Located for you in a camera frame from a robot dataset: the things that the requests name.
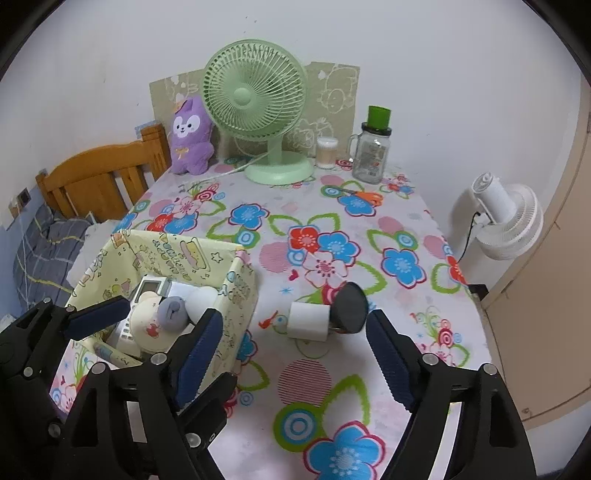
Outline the white remote control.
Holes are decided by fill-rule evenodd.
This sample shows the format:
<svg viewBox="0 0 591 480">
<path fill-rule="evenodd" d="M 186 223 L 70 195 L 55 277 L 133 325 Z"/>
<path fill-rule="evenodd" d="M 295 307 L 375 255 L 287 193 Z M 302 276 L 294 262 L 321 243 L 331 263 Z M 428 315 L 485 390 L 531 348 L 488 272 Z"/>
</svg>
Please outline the white remote control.
<svg viewBox="0 0 591 480">
<path fill-rule="evenodd" d="M 132 311 L 140 303 L 151 300 L 152 298 L 157 300 L 154 304 L 157 307 L 159 301 L 167 295 L 170 285 L 171 281 L 166 277 L 144 275 L 141 278 L 138 287 L 131 297 L 129 314 L 117 324 L 114 332 L 111 334 L 110 339 L 114 341 L 114 346 L 117 350 L 134 358 L 141 356 L 140 347 L 135 342 L 131 329 Z"/>
</svg>

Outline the white egg-shaped object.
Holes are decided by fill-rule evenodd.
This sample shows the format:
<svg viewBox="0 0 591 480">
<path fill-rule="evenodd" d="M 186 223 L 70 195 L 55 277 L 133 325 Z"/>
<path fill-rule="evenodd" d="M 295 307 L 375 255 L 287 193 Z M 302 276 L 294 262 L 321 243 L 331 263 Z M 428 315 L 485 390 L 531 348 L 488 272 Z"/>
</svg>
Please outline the white egg-shaped object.
<svg viewBox="0 0 591 480">
<path fill-rule="evenodd" d="M 188 319 L 196 325 L 207 309 L 212 308 L 217 299 L 217 290 L 204 286 L 194 288 L 184 299 Z"/>
</svg>

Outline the black oval tray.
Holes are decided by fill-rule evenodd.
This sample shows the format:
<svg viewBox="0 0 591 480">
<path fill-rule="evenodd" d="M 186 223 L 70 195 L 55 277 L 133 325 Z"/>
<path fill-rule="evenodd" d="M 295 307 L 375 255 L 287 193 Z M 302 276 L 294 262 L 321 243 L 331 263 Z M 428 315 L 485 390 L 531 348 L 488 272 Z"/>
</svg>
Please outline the black oval tray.
<svg viewBox="0 0 591 480">
<path fill-rule="evenodd" d="M 361 287 L 354 282 L 346 282 L 329 310 L 329 324 L 332 330 L 346 334 L 356 334 L 363 329 L 369 314 L 369 302 Z"/>
</svg>

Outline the white 45W charger box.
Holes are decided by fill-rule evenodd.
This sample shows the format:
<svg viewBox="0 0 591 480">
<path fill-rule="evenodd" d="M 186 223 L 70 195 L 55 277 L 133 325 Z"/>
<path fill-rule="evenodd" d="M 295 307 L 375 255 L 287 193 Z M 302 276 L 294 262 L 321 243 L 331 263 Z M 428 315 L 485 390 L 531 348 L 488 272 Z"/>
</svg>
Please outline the white 45W charger box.
<svg viewBox="0 0 591 480">
<path fill-rule="evenodd" d="M 329 311 L 329 305 L 293 302 L 287 316 L 287 336 L 325 342 L 329 335 Z"/>
</svg>

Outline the grey seal plush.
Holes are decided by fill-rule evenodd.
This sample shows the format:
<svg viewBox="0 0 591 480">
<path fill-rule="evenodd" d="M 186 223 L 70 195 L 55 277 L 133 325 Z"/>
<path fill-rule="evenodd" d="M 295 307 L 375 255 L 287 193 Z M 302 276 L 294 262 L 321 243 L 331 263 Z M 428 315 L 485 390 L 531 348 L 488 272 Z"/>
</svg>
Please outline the grey seal plush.
<svg viewBox="0 0 591 480">
<path fill-rule="evenodd" d="M 163 298 L 156 312 L 158 325 L 167 332 L 181 332 L 189 323 L 184 300 L 179 296 Z"/>
</svg>

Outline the beige cabinet door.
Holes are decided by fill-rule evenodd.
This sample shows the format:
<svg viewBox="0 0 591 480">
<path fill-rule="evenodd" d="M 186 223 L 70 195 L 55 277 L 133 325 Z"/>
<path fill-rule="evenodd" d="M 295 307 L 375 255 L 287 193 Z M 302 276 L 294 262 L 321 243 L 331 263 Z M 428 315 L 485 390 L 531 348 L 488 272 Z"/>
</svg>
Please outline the beige cabinet door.
<svg viewBox="0 0 591 480">
<path fill-rule="evenodd" d="M 504 378 L 528 429 L 590 399 L 590 86 L 541 238 L 484 307 Z"/>
</svg>

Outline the floral tablecloth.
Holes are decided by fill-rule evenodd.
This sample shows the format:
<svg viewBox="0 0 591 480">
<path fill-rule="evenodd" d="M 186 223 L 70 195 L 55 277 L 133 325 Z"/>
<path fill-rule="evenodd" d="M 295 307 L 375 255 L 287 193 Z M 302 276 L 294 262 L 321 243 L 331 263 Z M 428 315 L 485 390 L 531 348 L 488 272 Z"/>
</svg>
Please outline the floral tablecloth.
<svg viewBox="0 0 591 480">
<path fill-rule="evenodd" d="M 116 227 L 238 244 L 259 298 L 231 369 L 238 385 L 212 456 L 228 479 L 376 479 L 410 415 L 363 334 L 287 336 L 293 302 L 329 305 L 346 282 L 421 351 L 475 369 L 490 360 L 455 255 L 408 177 L 377 186 L 345 164 L 264 186 L 237 158 L 204 177 L 167 173 Z"/>
</svg>

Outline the yellow cartoon storage box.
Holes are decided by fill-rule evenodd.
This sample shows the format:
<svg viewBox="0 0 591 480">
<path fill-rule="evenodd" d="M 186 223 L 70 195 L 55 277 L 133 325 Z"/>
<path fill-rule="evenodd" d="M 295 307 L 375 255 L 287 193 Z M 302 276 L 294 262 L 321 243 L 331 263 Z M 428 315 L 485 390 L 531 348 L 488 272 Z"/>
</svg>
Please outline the yellow cartoon storage box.
<svg viewBox="0 0 591 480">
<path fill-rule="evenodd" d="M 151 231 L 111 235 L 84 272 L 67 303 L 82 310 L 121 295 L 127 299 L 151 275 L 217 291 L 213 304 L 223 330 L 198 390 L 235 365 L 259 292 L 249 253 L 238 244 Z"/>
</svg>

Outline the grey plaid bedding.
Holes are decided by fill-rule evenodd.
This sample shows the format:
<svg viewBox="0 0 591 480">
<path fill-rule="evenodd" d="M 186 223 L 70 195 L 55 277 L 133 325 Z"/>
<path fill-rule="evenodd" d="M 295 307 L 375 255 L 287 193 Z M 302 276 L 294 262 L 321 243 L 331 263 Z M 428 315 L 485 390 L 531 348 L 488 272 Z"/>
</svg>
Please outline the grey plaid bedding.
<svg viewBox="0 0 591 480">
<path fill-rule="evenodd" d="M 13 280 L 23 311 L 45 298 L 58 306 L 67 304 L 73 292 L 67 274 L 90 225 L 84 218 L 66 219 L 45 203 L 37 209 L 13 262 Z"/>
</svg>

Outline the white clip fan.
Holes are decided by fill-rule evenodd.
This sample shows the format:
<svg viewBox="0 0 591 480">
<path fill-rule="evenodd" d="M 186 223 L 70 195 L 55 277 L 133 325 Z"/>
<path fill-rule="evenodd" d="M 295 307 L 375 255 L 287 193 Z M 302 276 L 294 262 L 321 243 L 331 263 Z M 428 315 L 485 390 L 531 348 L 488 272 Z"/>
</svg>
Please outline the white clip fan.
<svg viewBox="0 0 591 480">
<path fill-rule="evenodd" d="M 514 260 L 534 246 L 544 212 L 533 189 L 524 184 L 505 186 L 486 172 L 473 181 L 471 191 L 487 217 L 477 221 L 476 242 L 488 258 Z"/>
</svg>

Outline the wooden bed headboard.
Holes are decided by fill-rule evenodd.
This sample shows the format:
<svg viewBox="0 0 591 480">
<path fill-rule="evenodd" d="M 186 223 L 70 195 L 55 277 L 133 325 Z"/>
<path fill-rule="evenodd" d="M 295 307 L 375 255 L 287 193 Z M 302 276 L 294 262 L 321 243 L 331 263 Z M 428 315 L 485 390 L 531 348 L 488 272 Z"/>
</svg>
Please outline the wooden bed headboard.
<svg viewBox="0 0 591 480">
<path fill-rule="evenodd" d="M 65 218 L 120 220 L 129 210 L 124 198 L 136 204 L 148 190 L 145 175 L 158 180 L 170 164 L 164 127 L 154 124 L 136 141 L 86 150 L 35 180 L 45 203 Z"/>
</svg>

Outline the purple plush toy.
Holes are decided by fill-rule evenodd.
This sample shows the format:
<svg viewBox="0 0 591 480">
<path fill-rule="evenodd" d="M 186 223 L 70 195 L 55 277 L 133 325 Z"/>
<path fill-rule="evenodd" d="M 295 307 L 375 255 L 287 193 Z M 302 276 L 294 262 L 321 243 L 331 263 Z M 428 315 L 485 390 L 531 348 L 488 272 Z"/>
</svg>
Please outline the purple plush toy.
<svg viewBox="0 0 591 480">
<path fill-rule="evenodd" d="M 169 141 L 171 172 L 204 174 L 213 157 L 213 122 L 200 96 L 187 98 L 174 113 Z"/>
</svg>

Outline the glass jar green lid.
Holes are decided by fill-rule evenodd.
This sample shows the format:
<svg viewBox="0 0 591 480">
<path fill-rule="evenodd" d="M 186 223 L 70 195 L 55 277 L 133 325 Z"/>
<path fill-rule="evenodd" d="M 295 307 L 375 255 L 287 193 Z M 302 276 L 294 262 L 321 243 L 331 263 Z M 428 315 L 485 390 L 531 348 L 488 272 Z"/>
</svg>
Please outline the glass jar green lid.
<svg viewBox="0 0 591 480">
<path fill-rule="evenodd" d="M 384 176 L 391 146 L 391 110 L 370 105 L 359 134 L 349 136 L 346 152 L 351 156 L 352 174 L 362 182 L 377 185 Z"/>
</svg>

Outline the cotton swab container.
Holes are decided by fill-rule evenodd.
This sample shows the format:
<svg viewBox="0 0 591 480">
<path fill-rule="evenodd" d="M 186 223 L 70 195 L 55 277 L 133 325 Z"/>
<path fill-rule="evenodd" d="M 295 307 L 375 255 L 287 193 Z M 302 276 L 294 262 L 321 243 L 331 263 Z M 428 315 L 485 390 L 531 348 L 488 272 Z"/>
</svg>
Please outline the cotton swab container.
<svg viewBox="0 0 591 480">
<path fill-rule="evenodd" d="M 339 141 L 335 137 L 318 137 L 315 146 L 315 165 L 321 169 L 332 169 L 337 162 Z"/>
</svg>

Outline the green desk fan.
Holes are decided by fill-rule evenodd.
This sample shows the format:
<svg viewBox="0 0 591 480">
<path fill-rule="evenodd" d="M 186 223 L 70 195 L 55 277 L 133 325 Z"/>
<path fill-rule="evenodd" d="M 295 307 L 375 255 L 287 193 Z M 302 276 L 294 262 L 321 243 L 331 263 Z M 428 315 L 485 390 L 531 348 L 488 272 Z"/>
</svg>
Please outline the green desk fan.
<svg viewBox="0 0 591 480">
<path fill-rule="evenodd" d="M 243 39 L 224 46 L 206 64 L 200 96 L 221 132 L 266 143 L 266 152 L 245 165 L 247 179 L 287 185 L 314 172 L 307 155 L 283 149 L 283 136 L 297 126 L 304 112 L 307 74 L 280 45 Z"/>
</svg>

